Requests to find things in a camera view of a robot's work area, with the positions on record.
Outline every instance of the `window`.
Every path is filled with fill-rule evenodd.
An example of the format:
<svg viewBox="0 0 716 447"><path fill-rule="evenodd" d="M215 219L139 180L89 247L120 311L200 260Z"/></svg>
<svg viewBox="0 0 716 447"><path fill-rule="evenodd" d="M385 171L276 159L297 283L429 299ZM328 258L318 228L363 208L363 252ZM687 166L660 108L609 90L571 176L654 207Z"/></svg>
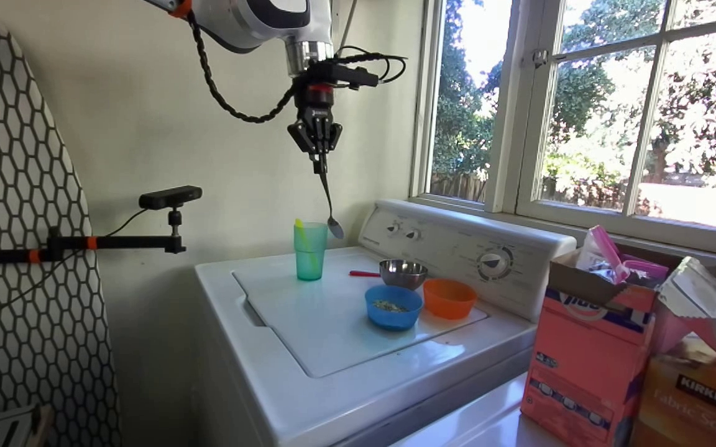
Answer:
<svg viewBox="0 0 716 447"><path fill-rule="evenodd" d="M424 195L716 252L716 0L440 0L432 22Z"/></svg>

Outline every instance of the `orange bowl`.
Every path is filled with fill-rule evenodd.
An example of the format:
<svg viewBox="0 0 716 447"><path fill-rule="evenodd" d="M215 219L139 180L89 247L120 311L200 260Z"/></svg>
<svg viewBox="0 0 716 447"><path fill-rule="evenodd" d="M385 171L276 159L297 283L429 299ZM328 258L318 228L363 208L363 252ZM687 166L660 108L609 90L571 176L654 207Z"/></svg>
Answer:
<svg viewBox="0 0 716 447"><path fill-rule="evenodd" d="M424 291L429 314L446 320L467 319L467 314L477 303L476 288L451 279L429 279Z"/></svg>

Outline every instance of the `washer control panel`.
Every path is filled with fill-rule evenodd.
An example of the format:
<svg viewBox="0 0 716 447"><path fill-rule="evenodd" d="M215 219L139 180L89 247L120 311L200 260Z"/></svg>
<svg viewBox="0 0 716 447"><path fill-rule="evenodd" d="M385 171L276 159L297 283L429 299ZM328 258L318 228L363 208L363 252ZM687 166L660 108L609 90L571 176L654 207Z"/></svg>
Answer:
<svg viewBox="0 0 716 447"><path fill-rule="evenodd" d="M539 314L550 260L578 249L571 236L410 202L379 202L358 244L470 283L489 306L528 320Z"/></svg>

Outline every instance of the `window pane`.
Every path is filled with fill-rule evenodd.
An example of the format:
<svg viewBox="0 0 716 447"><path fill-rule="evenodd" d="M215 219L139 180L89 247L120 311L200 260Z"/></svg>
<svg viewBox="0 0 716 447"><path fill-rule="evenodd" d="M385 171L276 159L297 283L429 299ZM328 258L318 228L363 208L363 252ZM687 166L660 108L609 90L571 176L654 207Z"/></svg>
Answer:
<svg viewBox="0 0 716 447"><path fill-rule="evenodd" d="M670 48L641 196L649 217L716 227L716 36Z"/></svg>
<svg viewBox="0 0 716 447"><path fill-rule="evenodd" d="M542 159L542 196L621 208L654 51L558 65L558 92Z"/></svg>
<svg viewBox="0 0 716 447"><path fill-rule="evenodd" d="M702 22L716 22L716 0L678 0L675 27L691 27Z"/></svg>
<svg viewBox="0 0 716 447"><path fill-rule="evenodd" d="M663 0L570 0L562 52L603 48L660 32Z"/></svg>
<svg viewBox="0 0 716 447"><path fill-rule="evenodd" d="M489 175L509 0L446 0L430 195L477 202Z"/></svg>

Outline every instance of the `white wall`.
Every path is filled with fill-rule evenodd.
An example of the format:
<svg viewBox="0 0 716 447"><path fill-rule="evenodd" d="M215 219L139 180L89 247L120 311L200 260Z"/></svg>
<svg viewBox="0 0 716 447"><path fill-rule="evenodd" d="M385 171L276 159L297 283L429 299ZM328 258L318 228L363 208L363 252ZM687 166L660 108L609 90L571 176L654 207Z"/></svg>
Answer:
<svg viewBox="0 0 716 447"><path fill-rule="evenodd" d="M332 156L342 223L356 236L373 198L406 196L421 2L358 0L350 42L410 58L409 74L380 90L339 92L346 125ZM196 183L185 207L181 255L102 254L128 445L190 445L192 268L201 260L289 252L292 222L325 219L309 159L287 137L293 119L255 128L209 96L190 27L143 0L0 0L0 22L22 42L69 145L93 223L114 228L154 188ZM209 39L225 95L267 113L289 87L282 42L227 54ZM166 234L166 214L143 217L128 234Z"/></svg>

